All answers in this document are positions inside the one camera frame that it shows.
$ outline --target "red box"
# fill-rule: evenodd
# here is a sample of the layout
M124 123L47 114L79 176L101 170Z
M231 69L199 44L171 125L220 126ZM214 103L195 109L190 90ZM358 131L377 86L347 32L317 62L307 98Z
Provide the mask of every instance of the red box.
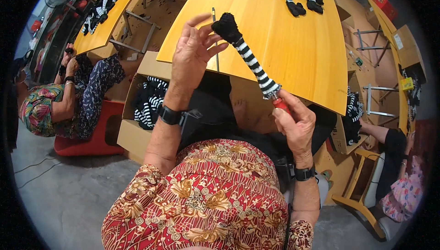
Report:
M392 21L397 16L397 11L389 3L388 0L373 0L379 6L379 8L388 16Z

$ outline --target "wrist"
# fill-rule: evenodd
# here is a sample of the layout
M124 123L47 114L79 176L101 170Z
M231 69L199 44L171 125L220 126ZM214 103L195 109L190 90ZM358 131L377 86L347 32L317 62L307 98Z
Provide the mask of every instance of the wrist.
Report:
M295 167L297 169L310 169L313 166L311 150L300 155L294 155Z
M180 88L170 83L165 94L163 105L171 110L187 110L193 90Z

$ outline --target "finger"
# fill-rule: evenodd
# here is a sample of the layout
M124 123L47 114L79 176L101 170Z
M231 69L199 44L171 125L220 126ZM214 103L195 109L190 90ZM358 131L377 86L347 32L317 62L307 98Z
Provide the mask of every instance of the finger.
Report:
M218 42L220 40L222 40L222 37L220 35L212 34L212 35L209 35L208 38L203 42L203 45L206 48L209 48L210 46L212 46L212 44L214 44L215 42Z
M201 44L200 36L195 27L191 27L190 29L190 38L188 39L187 44L185 45L186 49L189 51L196 51Z
M278 95L289 104L289 109L294 113L296 122L309 120L311 110L309 110L298 97L293 96L283 88L280 89Z
M229 43L221 43L218 46L213 46L211 49L208 49L209 57L213 57L214 55L222 52L228 47Z
M198 31L200 31L200 38L206 38L211 32L213 32L212 23L202 26Z
M275 117L275 120L278 121L280 127L285 132L288 132L289 130L294 131L297 128L295 120L285 110L275 108L272 111L272 115Z
M189 37L191 33L191 27L195 27L196 25L200 24L201 22L207 20L209 17L211 17L210 12L199 14L193 18L191 18L189 21L187 21L184 24L184 27L182 29L182 37Z

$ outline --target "red patterned shirt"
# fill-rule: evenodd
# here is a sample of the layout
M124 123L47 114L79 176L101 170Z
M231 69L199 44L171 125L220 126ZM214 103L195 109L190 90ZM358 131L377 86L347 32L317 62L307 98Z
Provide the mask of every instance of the red patterned shirt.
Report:
M249 143L215 139L182 150L167 176L140 167L102 225L105 249L282 249L288 209L272 161ZM290 223L288 249L313 228Z

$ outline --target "blue floral pants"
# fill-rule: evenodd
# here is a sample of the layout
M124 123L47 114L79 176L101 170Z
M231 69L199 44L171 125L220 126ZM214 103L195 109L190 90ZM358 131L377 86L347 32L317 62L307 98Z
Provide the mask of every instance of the blue floral pants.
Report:
M77 56L77 61L80 69L75 73L75 83L84 90L79 104L78 137L87 139L98 124L105 93L125 78L125 72L119 63L118 54L97 62L93 68L86 56Z

